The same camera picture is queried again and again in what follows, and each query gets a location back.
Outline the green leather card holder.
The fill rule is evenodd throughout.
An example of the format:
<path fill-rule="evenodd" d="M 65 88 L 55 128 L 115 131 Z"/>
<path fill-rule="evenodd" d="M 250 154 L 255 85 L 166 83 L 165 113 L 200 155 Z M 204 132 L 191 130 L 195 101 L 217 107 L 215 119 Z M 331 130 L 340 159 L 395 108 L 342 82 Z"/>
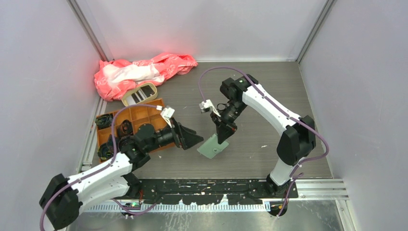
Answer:
<path fill-rule="evenodd" d="M 197 151 L 209 158 L 212 159 L 214 158 L 218 153 L 222 152 L 224 149 L 226 149 L 229 145 L 229 142 L 227 140 L 223 141 L 221 144 L 218 143 L 218 135 L 215 133 L 213 134 L 210 138 L 208 138 L 203 144 L 201 144 L 198 148 Z"/>

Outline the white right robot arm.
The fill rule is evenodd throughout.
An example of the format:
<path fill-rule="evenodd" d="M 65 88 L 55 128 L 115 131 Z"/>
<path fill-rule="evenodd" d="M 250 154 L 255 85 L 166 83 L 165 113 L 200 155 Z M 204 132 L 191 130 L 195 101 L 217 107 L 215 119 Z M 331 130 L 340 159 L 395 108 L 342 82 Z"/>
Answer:
<path fill-rule="evenodd" d="M 316 136 L 311 131 L 315 127 L 314 120 L 308 115 L 301 117 L 291 112 L 268 94 L 252 76 L 236 80 L 228 78 L 222 82 L 220 92 L 228 102 L 224 109 L 211 113 L 218 144 L 224 143 L 237 131 L 235 120 L 248 106 L 256 110 L 280 135 L 276 150 L 279 158 L 266 177 L 268 194 L 280 197 L 288 187 L 295 166 L 316 147 Z"/>

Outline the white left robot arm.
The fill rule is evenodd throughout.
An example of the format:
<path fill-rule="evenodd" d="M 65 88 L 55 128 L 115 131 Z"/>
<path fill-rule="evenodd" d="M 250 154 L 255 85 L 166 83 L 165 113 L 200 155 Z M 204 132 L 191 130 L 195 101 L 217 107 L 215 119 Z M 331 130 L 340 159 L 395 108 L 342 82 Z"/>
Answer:
<path fill-rule="evenodd" d="M 150 160 L 150 152 L 172 143 L 187 150 L 204 140 L 174 118 L 170 121 L 171 125 L 160 130 L 151 124 L 141 125 L 134 135 L 118 142 L 120 151 L 116 156 L 85 172 L 69 177 L 54 176 L 39 200 L 43 209 L 40 229 L 44 230 L 45 218 L 55 230 L 60 230 L 101 202 L 122 196 L 136 198 L 140 194 L 140 182 L 133 171 Z"/>

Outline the beige oval card tray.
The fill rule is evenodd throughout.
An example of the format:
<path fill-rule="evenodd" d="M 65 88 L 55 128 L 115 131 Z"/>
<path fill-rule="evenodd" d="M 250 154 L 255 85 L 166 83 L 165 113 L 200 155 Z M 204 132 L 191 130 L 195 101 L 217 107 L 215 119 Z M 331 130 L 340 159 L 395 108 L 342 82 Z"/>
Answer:
<path fill-rule="evenodd" d="M 127 91 L 121 99 L 124 106 L 147 103 L 157 98 L 157 88 L 152 83 L 143 83 Z"/>

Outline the orange compartment organizer box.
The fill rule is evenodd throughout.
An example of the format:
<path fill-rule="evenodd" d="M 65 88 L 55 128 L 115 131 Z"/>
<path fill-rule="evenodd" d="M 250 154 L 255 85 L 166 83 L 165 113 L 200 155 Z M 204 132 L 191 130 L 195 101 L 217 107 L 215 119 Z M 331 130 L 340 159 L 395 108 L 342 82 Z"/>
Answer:
<path fill-rule="evenodd" d="M 131 107 L 122 111 L 116 120 L 112 122 L 114 124 L 114 135 L 117 149 L 120 149 L 119 143 L 124 138 L 119 138 L 116 132 L 117 127 L 124 121 L 129 120 L 133 126 L 133 133 L 135 134 L 138 128 L 143 124 L 152 124 L 156 131 L 164 128 L 167 123 L 160 116 L 160 111 L 156 110 L 156 106 L 164 106 L 164 100 L 162 98 L 155 99 L 153 101 L 147 102 L 148 105 L 153 105 L 154 107 L 136 106 Z M 111 111 L 105 114 L 112 113 L 114 116 L 117 114 L 116 111 Z M 97 156 L 99 162 L 109 160 L 113 156 L 113 142 L 112 142 L 112 132 L 111 126 L 109 128 L 98 130 L 97 133 Z"/>

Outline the black roll in organizer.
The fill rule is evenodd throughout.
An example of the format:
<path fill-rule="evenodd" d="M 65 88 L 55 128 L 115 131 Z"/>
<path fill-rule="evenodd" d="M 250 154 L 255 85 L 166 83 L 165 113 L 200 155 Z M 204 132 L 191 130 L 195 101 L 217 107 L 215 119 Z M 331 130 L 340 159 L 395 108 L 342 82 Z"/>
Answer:
<path fill-rule="evenodd" d="M 129 120 L 124 120 L 116 129 L 117 135 L 119 138 L 132 136 L 133 133 L 133 126 Z"/>

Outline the dark bundle in organizer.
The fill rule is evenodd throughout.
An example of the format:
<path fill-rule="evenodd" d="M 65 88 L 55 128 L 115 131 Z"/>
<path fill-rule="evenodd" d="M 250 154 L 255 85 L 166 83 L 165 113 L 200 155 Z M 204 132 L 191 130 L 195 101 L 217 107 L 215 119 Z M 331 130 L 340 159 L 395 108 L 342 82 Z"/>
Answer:
<path fill-rule="evenodd" d="M 112 125 L 113 118 L 114 118 L 114 115 L 112 113 L 104 114 L 104 115 L 97 116 L 94 122 L 98 130 L 105 129 L 105 128 L 109 128 Z"/>

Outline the pink and white plastic bag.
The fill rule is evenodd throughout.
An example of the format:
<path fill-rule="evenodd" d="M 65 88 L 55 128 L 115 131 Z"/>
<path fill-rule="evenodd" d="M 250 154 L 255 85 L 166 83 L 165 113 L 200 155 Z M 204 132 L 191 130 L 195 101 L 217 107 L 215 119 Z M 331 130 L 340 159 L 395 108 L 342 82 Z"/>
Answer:
<path fill-rule="evenodd" d="M 125 93 L 144 83 L 160 86 L 175 75 L 185 75 L 198 65 L 188 54 L 164 52 L 151 59 L 99 61 L 94 86 L 106 101 L 121 100 Z"/>

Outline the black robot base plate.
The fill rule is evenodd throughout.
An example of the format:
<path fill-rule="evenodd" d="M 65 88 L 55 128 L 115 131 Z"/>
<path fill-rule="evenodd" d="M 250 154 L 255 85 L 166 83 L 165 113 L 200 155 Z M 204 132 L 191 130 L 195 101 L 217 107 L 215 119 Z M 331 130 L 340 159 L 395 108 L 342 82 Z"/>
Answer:
<path fill-rule="evenodd" d="M 225 197 L 228 205 L 256 205 L 266 199 L 297 198 L 296 185 L 289 186 L 275 190 L 265 179 L 141 179 L 135 191 L 116 199 L 150 205 L 218 205 Z"/>

